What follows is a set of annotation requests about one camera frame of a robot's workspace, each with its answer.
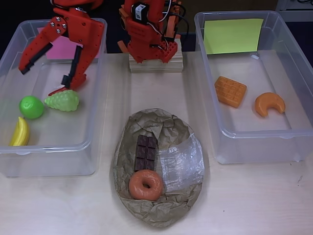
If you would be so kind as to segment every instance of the plastic bin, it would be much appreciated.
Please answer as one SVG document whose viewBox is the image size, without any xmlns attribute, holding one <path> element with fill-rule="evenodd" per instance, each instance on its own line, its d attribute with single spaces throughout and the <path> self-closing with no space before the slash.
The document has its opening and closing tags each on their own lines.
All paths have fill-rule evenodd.
<svg viewBox="0 0 313 235">
<path fill-rule="evenodd" d="M 103 19 L 97 19 L 107 26 Z M 40 58 L 26 75 L 18 70 L 25 47 L 49 20 L 21 23 L 0 61 L 0 172 L 6 176 L 89 175 L 95 172 L 98 139 L 103 120 L 98 113 L 105 99 L 106 78 L 102 75 L 106 28 L 100 55 L 87 69 L 87 82 L 79 90 L 80 105 L 75 112 L 45 108 L 43 116 L 27 120 L 30 127 L 28 146 L 8 146 L 26 95 L 42 101 L 60 87 L 70 60 Z"/>
<path fill-rule="evenodd" d="M 264 19 L 257 52 L 206 55 L 205 21 L 250 18 Z M 201 51 L 211 94 L 205 103 L 217 161 L 304 160 L 313 150 L 313 70 L 281 16 L 273 11 L 201 12 L 195 24 L 196 50 Z M 238 109 L 218 102 L 214 83 L 219 76 L 247 85 Z M 262 118 L 255 113 L 254 101 L 265 92 L 284 99 L 283 115 L 270 110 Z"/>
</svg>

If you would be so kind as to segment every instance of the crumpled brown paper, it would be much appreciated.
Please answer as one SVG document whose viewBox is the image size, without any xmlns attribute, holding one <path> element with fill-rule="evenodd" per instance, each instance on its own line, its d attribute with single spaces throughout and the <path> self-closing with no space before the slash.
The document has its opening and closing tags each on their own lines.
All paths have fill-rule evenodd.
<svg viewBox="0 0 313 235">
<path fill-rule="evenodd" d="M 187 123 L 162 109 L 147 109 L 129 117 L 115 151 L 113 173 L 117 195 L 133 216 L 154 227 L 164 228 L 191 209 L 200 194 L 202 183 L 170 193 L 163 192 L 156 202 L 134 200 L 129 193 L 128 183 L 134 173 L 139 135 L 154 135 L 158 140 L 158 148 L 167 149 L 187 140 L 192 133 Z M 162 176 L 158 156 L 155 171 Z"/>
</svg>

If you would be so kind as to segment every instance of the waffle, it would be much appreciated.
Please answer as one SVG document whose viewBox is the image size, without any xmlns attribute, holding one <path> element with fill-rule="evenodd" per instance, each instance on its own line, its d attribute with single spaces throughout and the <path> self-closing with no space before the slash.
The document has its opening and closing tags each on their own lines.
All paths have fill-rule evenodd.
<svg viewBox="0 0 313 235">
<path fill-rule="evenodd" d="M 246 93 L 246 85 L 220 76 L 215 82 L 219 102 L 238 108 Z"/>
</svg>

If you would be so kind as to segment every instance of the dark chocolate bar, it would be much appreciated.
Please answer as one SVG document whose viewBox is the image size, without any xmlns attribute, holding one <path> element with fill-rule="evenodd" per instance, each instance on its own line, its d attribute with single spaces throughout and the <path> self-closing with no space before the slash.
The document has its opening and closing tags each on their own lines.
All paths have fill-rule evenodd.
<svg viewBox="0 0 313 235">
<path fill-rule="evenodd" d="M 136 146 L 136 157 L 134 163 L 134 171 L 154 170 L 157 154 L 157 139 L 155 137 L 147 137 L 139 135 Z"/>
</svg>

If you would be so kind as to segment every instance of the yellow paper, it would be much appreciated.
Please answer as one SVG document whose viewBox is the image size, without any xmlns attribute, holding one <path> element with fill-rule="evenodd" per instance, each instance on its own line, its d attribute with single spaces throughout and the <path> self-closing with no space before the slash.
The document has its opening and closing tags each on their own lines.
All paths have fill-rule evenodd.
<svg viewBox="0 0 313 235">
<path fill-rule="evenodd" d="M 263 19 L 206 21 L 206 54 L 257 51 L 262 23 Z"/>
</svg>

